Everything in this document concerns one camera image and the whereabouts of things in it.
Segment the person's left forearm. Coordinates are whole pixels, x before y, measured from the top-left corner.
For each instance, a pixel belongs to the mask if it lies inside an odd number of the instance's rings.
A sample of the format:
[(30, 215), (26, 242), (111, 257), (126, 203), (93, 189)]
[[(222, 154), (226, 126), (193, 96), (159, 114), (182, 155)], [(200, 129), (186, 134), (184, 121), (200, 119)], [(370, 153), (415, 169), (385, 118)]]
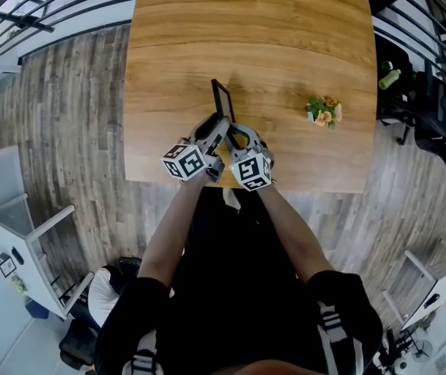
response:
[(206, 173), (199, 173), (182, 183), (147, 245), (139, 277), (158, 280), (171, 288), (198, 199), (208, 180)]

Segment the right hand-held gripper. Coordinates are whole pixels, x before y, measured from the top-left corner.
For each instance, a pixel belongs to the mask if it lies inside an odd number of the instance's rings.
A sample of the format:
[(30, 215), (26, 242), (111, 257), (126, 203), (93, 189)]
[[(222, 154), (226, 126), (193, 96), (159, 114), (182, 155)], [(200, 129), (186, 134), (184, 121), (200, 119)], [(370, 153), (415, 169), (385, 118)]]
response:
[[(237, 141), (243, 137), (245, 143)], [(247, 191), (255, 191), (272, 184), (272, 154), (261, 146), (258, 134), (245, 125), (233, 123), (224, 138), (230, 155), (230, 171)]]

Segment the potted orange flower plant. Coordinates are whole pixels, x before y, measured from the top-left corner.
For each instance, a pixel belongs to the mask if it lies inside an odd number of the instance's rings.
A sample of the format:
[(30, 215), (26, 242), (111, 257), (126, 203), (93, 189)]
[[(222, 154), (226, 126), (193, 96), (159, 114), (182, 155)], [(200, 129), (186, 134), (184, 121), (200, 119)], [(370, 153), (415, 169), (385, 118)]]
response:
[(341, 102), (330, 96), (310, 97), (305, 111), (311, 122), (328, 129), (334, 129), (343, 119)]

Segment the white desk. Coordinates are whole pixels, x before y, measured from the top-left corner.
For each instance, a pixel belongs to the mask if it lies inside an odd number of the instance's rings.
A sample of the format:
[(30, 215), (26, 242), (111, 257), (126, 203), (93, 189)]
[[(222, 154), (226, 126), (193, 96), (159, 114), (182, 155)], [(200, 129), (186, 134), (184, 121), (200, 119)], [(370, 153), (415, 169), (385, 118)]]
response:
[[(446, 248), (446, 242), (440, 239), (440, 244)], [(401, 329), (406, 330), (410, 326), (415, 325), (420, 320), (441, 307), (446, 301), (446, 260), (433, 264), (432, 266), (425, 266), (408, 248), (404, 250), (405, 258), (408, 259), (419, 272), (432, 284), (430, 291), (426, 297), (420, 302), (419, 306), (404, 317), (387, 289), (382, 290), (382, 295), (390, 306), (391, 311), (395, 314), (398, 322), (401, 324)], [(425, 301), (434, 293), (440, 294), (440, 298), (427, 309), (424, 309)]]
[(40, 244), (40, 237), (70, 216), (74, 205), (55, 214), (42, 225), (36, 227), (31, 218), (27, 203), (28, 195), (22, 193), (0, 205), (0, 254), (11, 256), (12, 247), (24, 258), (21, 266), (15, 258), (16, 274), (27, 287), (27, 296), (44, 306), (48, 311), (65, 320), (78, 298), (90, 286), (94, 274), (89, 272), (80, 281), (62, 294), (56, 292), (57, 279), (51, 278), (48, 257)]

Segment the person's black clothing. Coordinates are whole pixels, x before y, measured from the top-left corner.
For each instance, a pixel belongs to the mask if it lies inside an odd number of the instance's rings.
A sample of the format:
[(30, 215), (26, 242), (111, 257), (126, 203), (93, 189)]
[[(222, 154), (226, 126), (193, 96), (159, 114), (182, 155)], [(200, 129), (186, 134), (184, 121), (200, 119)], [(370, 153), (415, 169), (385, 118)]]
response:
[(168, 289), (139, 277), (94, 350), (98, 375), (363, 375), (383, 337), (361, 278), (301, 281), (257, 191), (204, 186)]

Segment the standing fan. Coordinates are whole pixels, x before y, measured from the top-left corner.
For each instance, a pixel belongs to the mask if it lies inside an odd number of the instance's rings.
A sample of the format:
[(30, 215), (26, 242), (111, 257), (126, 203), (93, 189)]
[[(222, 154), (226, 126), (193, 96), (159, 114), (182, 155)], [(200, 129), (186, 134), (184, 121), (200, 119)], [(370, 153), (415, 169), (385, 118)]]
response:
[(433, 346), (428, 340), (413, 340), (411, 354), (416, 362), (426, 363), (433, 356)]

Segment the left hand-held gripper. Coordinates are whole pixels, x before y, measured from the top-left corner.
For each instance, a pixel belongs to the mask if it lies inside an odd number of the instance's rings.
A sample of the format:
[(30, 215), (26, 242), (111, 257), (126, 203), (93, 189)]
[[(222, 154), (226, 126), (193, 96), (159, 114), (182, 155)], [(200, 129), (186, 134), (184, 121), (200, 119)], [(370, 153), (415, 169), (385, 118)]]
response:
[(216, 150), (225, 138), (230, 121), (212, 114), (200, 122), (190, 133), (181, 138), (162, 158), (169, 175), (188, 181), (199, 173), (206, 173), (218, 183), (223, 173), (223, 160)]

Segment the green bottle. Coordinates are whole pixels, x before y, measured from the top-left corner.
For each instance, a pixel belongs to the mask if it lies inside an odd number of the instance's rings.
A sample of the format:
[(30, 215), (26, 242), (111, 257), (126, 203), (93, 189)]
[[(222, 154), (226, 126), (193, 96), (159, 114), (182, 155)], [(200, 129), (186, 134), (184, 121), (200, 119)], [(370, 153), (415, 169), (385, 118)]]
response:
[(387, 90), (392, 84), (399, 80), (401, 76), (400, 69), (388, 70), (383, 77), (378, 81), (378, 88), (381, 90)]

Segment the blue bin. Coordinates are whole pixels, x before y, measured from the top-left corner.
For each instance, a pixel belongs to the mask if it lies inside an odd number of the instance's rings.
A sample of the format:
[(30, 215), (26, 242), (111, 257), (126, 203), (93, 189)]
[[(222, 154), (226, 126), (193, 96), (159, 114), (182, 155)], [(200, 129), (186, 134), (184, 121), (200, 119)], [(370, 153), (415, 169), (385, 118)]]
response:
[(49, 317), (49, 311), (44, 306), (40, 305), (38, 302), (30, 298), (25, 297), (25, 309), (29, 315), (38, 320), (46, 320)]

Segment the black picture frame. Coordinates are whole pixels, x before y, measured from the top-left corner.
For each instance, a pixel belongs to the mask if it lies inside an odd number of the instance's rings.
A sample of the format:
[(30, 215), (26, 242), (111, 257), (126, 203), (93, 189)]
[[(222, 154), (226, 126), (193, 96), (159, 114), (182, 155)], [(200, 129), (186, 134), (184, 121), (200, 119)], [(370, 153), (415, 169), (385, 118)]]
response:
[(226, 117), (230, 123), (235, 122), (235, 116), (230, 98), (230, 92), (217, 80), (211, 80), (212, 92), (216, 103), (216, 112), (220, 119)]

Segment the small desk plant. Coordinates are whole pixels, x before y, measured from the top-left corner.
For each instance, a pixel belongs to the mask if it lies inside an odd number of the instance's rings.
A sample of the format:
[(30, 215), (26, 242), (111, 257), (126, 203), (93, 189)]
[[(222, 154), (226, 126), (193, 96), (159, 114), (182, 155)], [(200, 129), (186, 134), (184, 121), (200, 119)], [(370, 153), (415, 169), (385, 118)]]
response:
[(17, 292), (22, 295), (27, 295), (27, 287), (20, 277), (14, 274), (11, 276), (11, 281)]

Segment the person's right forearm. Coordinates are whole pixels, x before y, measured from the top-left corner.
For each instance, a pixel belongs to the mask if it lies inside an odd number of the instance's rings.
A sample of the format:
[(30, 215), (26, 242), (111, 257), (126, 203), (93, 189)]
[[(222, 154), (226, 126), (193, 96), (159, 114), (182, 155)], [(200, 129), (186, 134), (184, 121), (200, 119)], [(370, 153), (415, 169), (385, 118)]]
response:
[(334, 270), (312, 232), (273, 186), (257, 190), (298, 278), (307, 283), (317, 273)]

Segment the black office chair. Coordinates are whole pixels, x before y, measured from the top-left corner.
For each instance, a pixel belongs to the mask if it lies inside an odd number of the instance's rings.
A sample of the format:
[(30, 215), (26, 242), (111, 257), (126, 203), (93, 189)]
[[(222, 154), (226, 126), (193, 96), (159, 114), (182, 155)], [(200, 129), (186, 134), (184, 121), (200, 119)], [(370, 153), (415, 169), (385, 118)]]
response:
[(432, 73), (418, 72), (415, 92), (415, 142), (446, 165), (446, 83)]
[(93, 320), (73, 319), (59, 342), (60, 359), (74, 370), (94, 367), (93, 351), (99, 326)]
[(404, 110), (405, 105), (412, 101), (414, 72), (409, 61), (408, 54), (399, 46), (375, 35), (377, 80), (382, 80), (392, 70), (399, 71), (399, 78), (387, 89), (377, 87), (376, 118), (384, 126), (389, 126), (396, 121), (405, 127), (401, 137), (396, 139), (399, 145), (407, 141), (410, 129), (415, 120)]

